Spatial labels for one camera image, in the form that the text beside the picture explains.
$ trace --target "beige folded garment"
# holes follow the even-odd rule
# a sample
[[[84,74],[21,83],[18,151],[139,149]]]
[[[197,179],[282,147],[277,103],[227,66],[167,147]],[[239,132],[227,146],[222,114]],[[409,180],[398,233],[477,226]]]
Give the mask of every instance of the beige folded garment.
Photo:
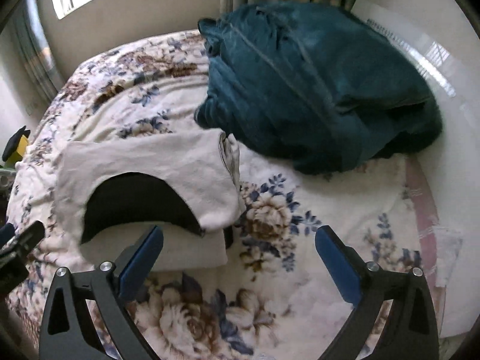
[[[129,173],[165,181],[187,204],[205,233],[201,238],[171,224],[163,226],[164,250],[154,271],[207,268],[226,263],[222,229],[231,226],[245,210],[239,196],[239,148],[233,135],[226,137],[223,131],[212,129],[102,143],[71,142],[63,153],[54,192],[55,212],[62,228],[72,235],[75,244],[81,245],[88,261],[98,264],[114,259],[149,226],[148,223],[129,223],[106,230],[103,229],[107,226],[100,226],[98,234],[97,231],[87,237],[84,234],[90,198],[93,199],[107,180]],[[124,191],[126,195],[129,193],[131,190]],[[162,194],[154,188],[148,193],[149,205],[157,207],[158,204],[159,211],[162,204],[169,203],[165,197],[162,200]],[[128,208],[125,199],[119,205],[106,201],[96,204],[99,213],[102,212],[99,206],[103,204],[110,217],[115,212],[125,216]],[[159,220],[162,218],[154,218],[154,223]],[[152,223],[152,218],[145,221]]]

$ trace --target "metal screw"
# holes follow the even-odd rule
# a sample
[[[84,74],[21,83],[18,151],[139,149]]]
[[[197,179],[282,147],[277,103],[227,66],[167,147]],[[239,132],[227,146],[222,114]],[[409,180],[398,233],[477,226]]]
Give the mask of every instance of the metal screw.
[[[62,268],[59,268],[57,269],[57,276],[65,276],[65,274],[67,273],[67,268],[65,268],[64,266]]]
[[[112,269],[113,264],[110,261],[105,261],[102,264],[100,264],[100,271],[108,272],[110,269]]]
[[[415,276],[418,276],[418,277],[420,277],[420,276],[423,275],[423,271],[422,271],[420,268],[417,268],[417,267],[415,267],[415,268],[412,269],[412,273],[413,273]]]
[[[380,265],[378,265],[376,262],[368,261],[367,269],[371,272],[377,272],[380,269]]]

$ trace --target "white wall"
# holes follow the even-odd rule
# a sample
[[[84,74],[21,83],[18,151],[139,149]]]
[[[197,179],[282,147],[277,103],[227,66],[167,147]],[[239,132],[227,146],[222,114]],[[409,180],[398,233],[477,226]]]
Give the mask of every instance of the white wall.
[[[57,19],[52,0],[37,0],[40,19],[61,74],[120,44],[197,27],[217,17],[220,0],[93,0]]]
[[[23,125],[33,132],[46,108],[16,54],[7,26],[0,34],[0,153]]]
[[[441,330],[443,337],[457,335],[468,331],[480,313],[480,40],[454,0],[368,1],[402,15],[460,62],[442,71],[457,90],[452,99],[437,98],[445,132],[418,156],[440,225],[464,237],[446,288]],[[425,40],[410,41],[422,45]]]

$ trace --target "mattress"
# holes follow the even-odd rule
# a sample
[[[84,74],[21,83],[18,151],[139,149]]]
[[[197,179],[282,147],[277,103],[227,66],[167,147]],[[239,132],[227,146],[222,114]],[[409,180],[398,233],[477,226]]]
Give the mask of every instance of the mattress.
[[[36,220],[46,227],[45,239],[29,256],[28,279],[8,298],[37,347],[55,271],[93,268],[52,210],[62,151],[71,140],[141,139],[199,128],[193,115],[207,84],[203,40],[197,31],[186,31],[85,61],[51,103],[17,164],[7,211],[18,233]],[[330,225],[364,260],[385,269],[420,266],[441,321],[431,230],[436,211],[414,157],[396,155],[351,172],[311,176],[244,145],[240,153],[247,211],[234,226],[228,263],[152,273],[145,282],[149,296],[127,307],[162,359],[317,359],[351,312],[315,251],[321,225]],[[153,191],[152,199],[159,198]],[[388,305],[362,355],[374,348]],[[89,308],[107,353],[118,357],[95,303]]]

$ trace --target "blue rubber pad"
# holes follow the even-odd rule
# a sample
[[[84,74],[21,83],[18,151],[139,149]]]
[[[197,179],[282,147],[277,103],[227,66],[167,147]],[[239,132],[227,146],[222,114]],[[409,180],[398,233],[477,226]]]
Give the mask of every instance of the blue rubber pad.
[[[15,237],[15,227],[11,223],[6,223],[0,228],[0,248],[3,248],[13,237]]]
[[[163,249],[163,232],[154,226],[141,246],[136,250],[129,264],[119,275],[119,298],[131,302],[140,290],[148,273]]]
[[[360,277],[345,255],[321,227],[315,233],[315,248],[332,276],[343,300],[357,307],[362,299]]]

